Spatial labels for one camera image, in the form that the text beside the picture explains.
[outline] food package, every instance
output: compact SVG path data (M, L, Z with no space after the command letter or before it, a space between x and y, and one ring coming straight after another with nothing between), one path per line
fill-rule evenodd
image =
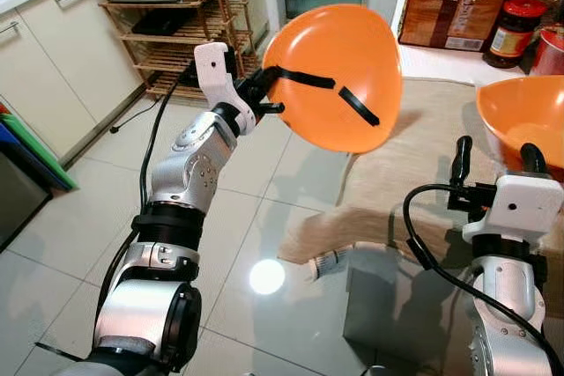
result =
M406 0L402 44L481 51L504 0Z

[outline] orange bowl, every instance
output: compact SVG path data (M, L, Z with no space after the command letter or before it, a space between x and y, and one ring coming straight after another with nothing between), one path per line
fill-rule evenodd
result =
M564 76L486 85L476 103L486 126L514 155L523 144L534 143L549 166L564 168Z

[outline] white cabinet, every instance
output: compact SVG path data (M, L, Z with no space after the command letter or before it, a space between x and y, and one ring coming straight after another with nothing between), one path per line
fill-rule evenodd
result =
M103 0L33 0L18 7L37 41L96 122L141 84Z
M0 94L59 157L95 125L15 11L0 17Z

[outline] red lid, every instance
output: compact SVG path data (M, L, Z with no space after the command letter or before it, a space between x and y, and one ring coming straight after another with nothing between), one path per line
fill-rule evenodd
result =
M508 0L503 10L521 18L538 18L546 12L546 5L540 0Z
M555 33L553 31L541 30L540 36L548 44L564 52L564 35Z

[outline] white tile floor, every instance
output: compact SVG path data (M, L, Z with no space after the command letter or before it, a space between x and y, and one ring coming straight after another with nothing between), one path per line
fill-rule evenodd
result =
M139 101L131 115L150 100ZM81 189L50 202L0 254L0 374L49 375L70 360L40 341L85 357L94 304L115 250L137 212L138 170L156 107L105 135L70 170ZM153 163L201 109L172 103ZM239 140L205 220L197 287L203 296L197 353L186 376L358 375L373 358L342 338L345 272L312 282L307 266L283 263L271 295L249 272L274 259L285 231L336 200L344 154L302 141L267 117Z

